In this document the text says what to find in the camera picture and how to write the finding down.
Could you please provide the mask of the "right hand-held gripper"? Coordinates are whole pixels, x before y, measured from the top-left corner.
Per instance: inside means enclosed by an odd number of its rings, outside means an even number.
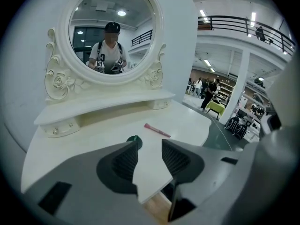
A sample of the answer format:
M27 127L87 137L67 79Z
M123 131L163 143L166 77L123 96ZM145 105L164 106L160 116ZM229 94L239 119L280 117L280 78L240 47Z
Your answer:
M269 135L274 130L281 128L281 122L277 113L268 112L264 114L260 121L260 132L259 137Z

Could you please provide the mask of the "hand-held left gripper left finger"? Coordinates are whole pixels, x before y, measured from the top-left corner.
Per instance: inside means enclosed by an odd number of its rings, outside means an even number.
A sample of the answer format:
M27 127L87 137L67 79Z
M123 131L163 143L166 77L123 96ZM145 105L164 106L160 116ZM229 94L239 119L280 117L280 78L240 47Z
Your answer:
M26 159L22 173L22 192L59 225L153 225L142 204L163 187L160 145L137 141Z

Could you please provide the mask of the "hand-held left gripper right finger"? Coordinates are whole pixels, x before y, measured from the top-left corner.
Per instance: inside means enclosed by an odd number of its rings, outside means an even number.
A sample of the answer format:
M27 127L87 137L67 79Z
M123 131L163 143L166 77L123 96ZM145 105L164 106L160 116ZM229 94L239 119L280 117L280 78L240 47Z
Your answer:
M162 159L173 177L170 222L188 214L204 202L229 176L241 152L194 146L162 140Z

